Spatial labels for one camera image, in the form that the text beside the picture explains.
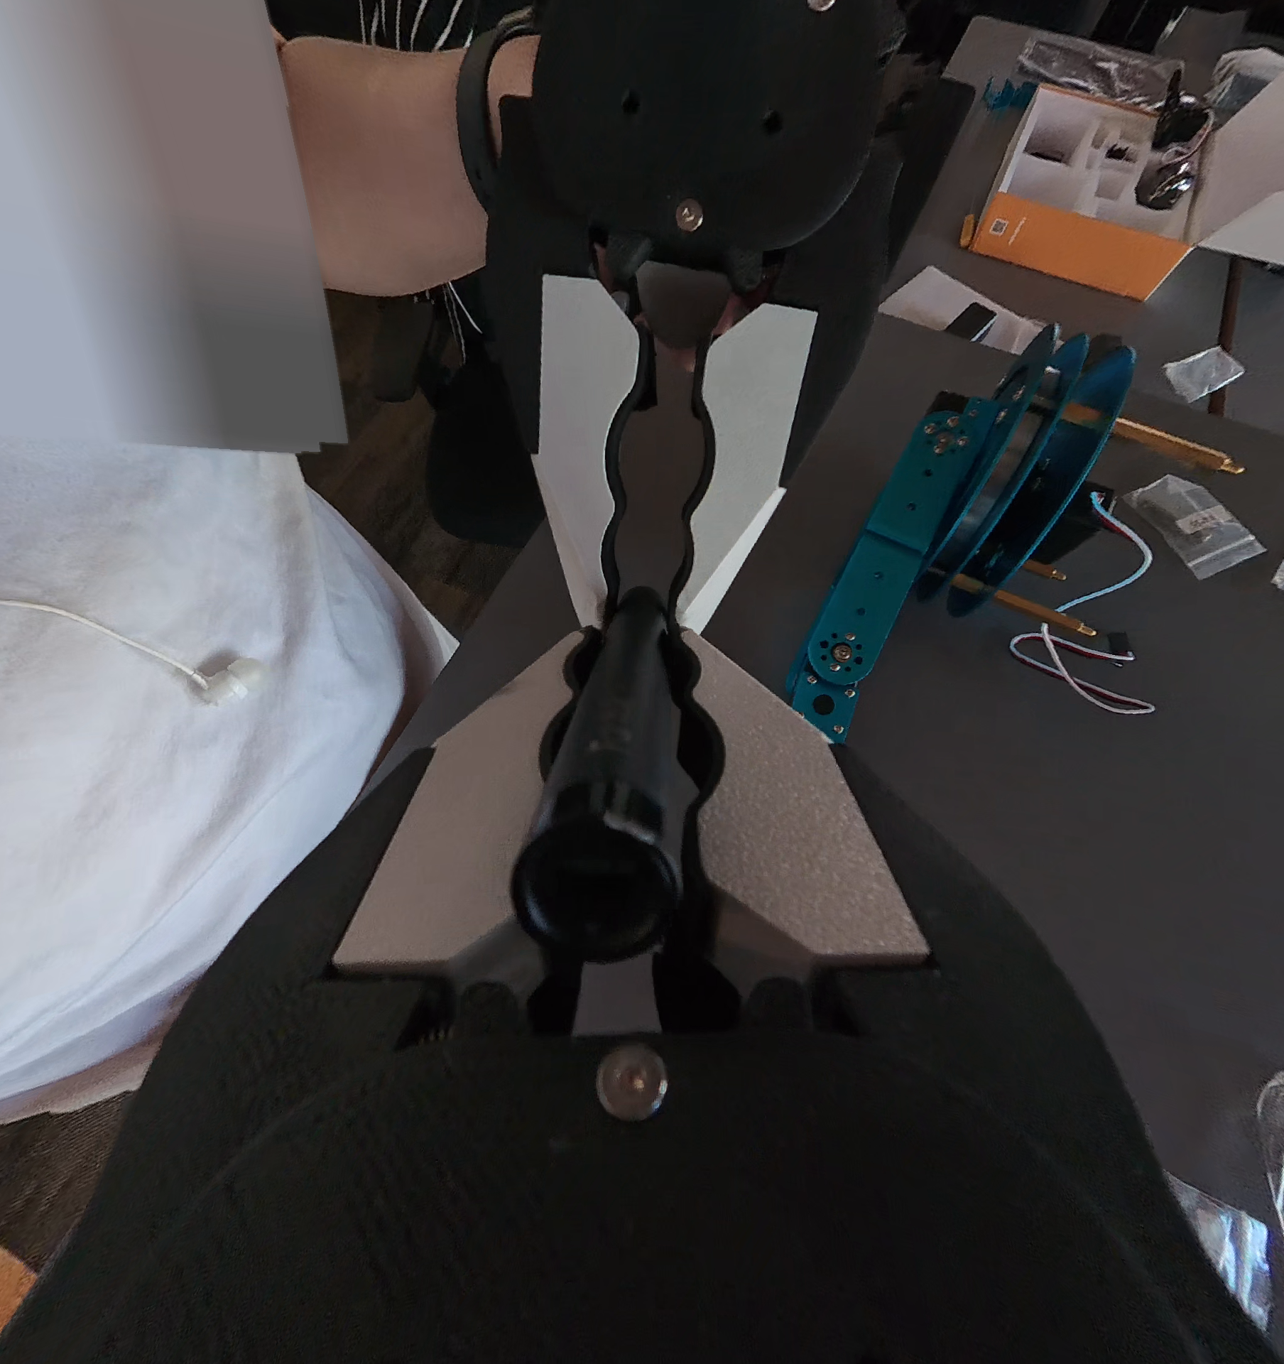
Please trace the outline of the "white wired earphone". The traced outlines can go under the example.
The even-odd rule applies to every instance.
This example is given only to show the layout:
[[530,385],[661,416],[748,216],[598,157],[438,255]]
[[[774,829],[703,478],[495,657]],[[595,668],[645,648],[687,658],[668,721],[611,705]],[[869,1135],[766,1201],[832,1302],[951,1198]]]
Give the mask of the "white wired earphone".
[[190,666],[184,660],[179,660],[177,657],[170,657],[170,653],[161,651],[155,646],[148,646],[144,642],[132,640],[132,637],[124,634],[121,630],[114,630],[112,626],[107,626],[103,623],[98,623],[98,620],[93,620],[93,619],[89,619],[85,613],[79,613],[79,611],[61,608],[61,606],[38,603],[38,602],[29,602],[29,599],[2,599],[0,597],[0,608],[2,609],[26,609],[26,611],[31,611],[31,613],[45,613],[45,616],[61,619],[61,620],[75,623],[79,626],[85,626],[85,629],[89,629],[89,630],[93,630],[93,633],[98,633],[98,634],[102,634],[107,640],[112,640],[118,646],[141,653],[141,657],[148,657],[155,663],[159,663],[159,664],[171,668],[173,674],[187,678],[187,681],[190,684],[190,691],[195,691],[195,695],[203,702],[208,702],[212,708],[223,708],[223,705],[241,701],[241,698],[245,698],[250,695],[257,695],[258,691],[262,691],[262,685],[264,685],[264,681],[269,678],[268,664],[262,660],[255,658],[255,657],[233,657],[232,660],[227,660],[223,666],[219,666],[214,671],[203,671],[203,668]]

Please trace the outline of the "person's white shirt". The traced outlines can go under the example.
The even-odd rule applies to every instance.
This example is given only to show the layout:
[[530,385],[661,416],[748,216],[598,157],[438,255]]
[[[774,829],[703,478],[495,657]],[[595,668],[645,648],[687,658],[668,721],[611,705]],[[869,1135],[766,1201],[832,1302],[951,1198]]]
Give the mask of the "person's white shirt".
[[458,648],[291,453],[0,437],[0,1123],[141,1085]]

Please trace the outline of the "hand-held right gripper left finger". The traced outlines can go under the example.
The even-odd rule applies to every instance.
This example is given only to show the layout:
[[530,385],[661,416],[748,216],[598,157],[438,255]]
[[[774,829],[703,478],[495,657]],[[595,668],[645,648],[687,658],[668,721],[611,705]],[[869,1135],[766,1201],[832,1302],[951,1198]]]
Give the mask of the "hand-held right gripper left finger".
[[541,744],[571,701],[572,630],[451,727],[359,902],[333,963],[346,976],[538,986],[548,965],[519,926],[516,860],[541,804]]

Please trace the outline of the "orange white cardboard box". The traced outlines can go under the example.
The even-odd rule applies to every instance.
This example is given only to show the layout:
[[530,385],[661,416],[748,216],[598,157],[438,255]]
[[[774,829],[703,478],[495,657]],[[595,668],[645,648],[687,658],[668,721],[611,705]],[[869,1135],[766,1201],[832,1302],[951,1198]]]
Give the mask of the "orange white cardboard box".
[[1041,84],[970,250],[1134,301],[1193,250],[1284,266],[1284,72],[1197,131]]

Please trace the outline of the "black white striped cloth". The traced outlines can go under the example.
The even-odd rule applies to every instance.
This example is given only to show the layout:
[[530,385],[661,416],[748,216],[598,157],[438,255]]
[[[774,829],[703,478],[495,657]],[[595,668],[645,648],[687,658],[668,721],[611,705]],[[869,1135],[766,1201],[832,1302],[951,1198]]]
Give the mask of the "black white striped cloth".
[[453,50],[470,44],[482,2],[357,2],[359,39],[392,50]]

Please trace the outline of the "dark grey desk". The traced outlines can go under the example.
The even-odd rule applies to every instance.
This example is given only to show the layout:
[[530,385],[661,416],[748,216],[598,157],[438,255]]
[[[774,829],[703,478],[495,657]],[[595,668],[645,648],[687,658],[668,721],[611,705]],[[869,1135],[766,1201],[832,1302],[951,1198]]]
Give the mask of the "dark grey desk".
[[[927,401],[989,392],[991,350],[884,318],[705,637],[783,691],[822,597]],[[1141,581],[1079,616],[1135,660],[1090,674],[1153,701],[1115,718],[1009,653],[1022,623],[913,603],[873,668],[849,749],[1026,915],[1104,1033],[1163,1168],[1272,1230],[1284,1345],[1279,1170],[1257,1098],[1284,1070],[1284,437],[1134,395],[1135,416],[1234,453],[1212,494],[1267,552],[1197,579],[1153,534]],[[470,713],[574,624],[538,531],[392,749]]]

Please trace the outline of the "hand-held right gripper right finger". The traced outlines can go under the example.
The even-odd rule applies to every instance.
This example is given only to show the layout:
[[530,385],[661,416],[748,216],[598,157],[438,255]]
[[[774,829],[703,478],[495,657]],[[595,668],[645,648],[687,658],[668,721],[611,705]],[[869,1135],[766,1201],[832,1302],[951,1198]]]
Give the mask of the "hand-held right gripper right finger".
[[851,793],[837,751],[694,630],[694,691],[724,740],[698,818],[717,900],[713,962],[734,986],[836,967],[919,967],[927,937]]

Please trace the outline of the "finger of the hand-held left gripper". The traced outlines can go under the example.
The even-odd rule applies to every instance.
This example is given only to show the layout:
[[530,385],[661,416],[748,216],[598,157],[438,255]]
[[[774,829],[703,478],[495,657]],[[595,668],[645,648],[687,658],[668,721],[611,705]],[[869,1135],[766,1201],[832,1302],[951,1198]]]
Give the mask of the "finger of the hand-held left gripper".
[[598,280],[545,275],[531,466],[582,626],[600,624],[607,606],[601,537],[614,517],[607,443],[633,392],[637,364],[637,330]]
[[701,399],[715,430],[715,470],[688,519],[694,566],[676,606],[685,629],[708,626],[785,498],[813,332],[813,310],[766,302],[708,350]]

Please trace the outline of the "white card insert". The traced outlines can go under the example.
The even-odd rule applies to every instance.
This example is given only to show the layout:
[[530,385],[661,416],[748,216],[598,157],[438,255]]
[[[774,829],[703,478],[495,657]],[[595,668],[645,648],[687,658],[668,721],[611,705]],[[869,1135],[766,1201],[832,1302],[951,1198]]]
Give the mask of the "white card insert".
[[933,265],[893,292],[879,310],[1009,354],[1022,354],[1045,326]]

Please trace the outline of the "blue metal toy robot arm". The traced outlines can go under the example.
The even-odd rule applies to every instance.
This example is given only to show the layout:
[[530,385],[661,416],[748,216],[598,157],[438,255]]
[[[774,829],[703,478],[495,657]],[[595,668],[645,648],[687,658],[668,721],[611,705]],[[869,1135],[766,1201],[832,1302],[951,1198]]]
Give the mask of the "blue metal toy robot arm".
[[1101,651],[1053,637],[1059,629],[1094,640],[1072,616],[1023,603],[1009,581],[1026,571],[1059,577],[1055,561],[1099,530],[1131,537],[1115,519],[1115,496],[1092,480],[1113,437],[1208,472],[1242,475],[1230,453],[1125,416],[1134,350],[1094,354],[1088,335],[1059,341],[1043,327],[1009,360],[987,395],[939,393],[913,428],[902,455],[856,536],[804,649],[789,674],[790,708],[831,745],[844,745],[858,695],[902,609],[944,599],[954,619],[983,606],[1017,609],[1037,630],[1058,676],[1094,702],[1137,713],[1111,691],[1079,684],[1059,651]]

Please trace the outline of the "black electric screwdriver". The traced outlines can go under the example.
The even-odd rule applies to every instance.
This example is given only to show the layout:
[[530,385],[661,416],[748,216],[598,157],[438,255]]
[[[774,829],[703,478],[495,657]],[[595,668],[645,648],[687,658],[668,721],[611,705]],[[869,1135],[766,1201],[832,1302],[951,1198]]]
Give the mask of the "black electric screwdriver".
[[680,709],[668,606],[633,586],[600,634],[511,872],[524,930],[590,963],[650,949],[678,910]]

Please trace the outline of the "person's left forearm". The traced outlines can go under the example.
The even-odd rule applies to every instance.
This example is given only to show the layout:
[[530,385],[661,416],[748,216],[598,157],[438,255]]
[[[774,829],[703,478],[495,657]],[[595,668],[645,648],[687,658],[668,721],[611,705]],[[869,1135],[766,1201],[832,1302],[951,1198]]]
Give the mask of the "person's left forearm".
[[413,296],[476,272],[488,214],[458,132],[462,54],[275,39],[327,290]]

